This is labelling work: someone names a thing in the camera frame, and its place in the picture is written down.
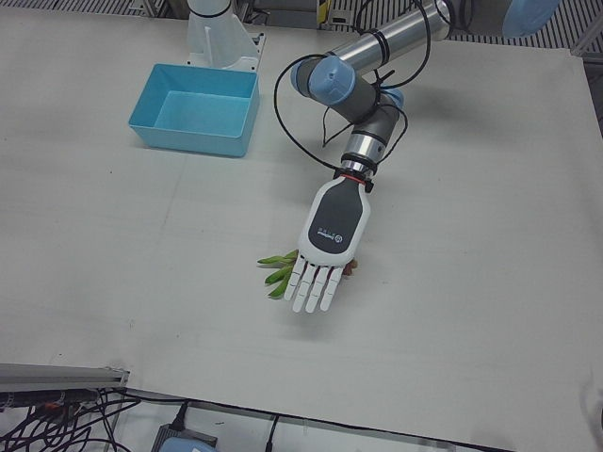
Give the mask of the white dexterous robot hand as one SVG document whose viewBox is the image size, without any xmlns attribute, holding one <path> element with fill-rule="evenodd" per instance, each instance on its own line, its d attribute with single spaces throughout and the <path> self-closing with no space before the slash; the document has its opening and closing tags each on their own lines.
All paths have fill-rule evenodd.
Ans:
<svg viewBox="0 0 603 452">
<path fill-rule="evenodd" d="M 284 294 L 293 302 L 295 313 L 329 310 L 370 216 L 366 184 L 343 174 L 318 190 L 298 239 L 298 257 Z"/>
</svg>

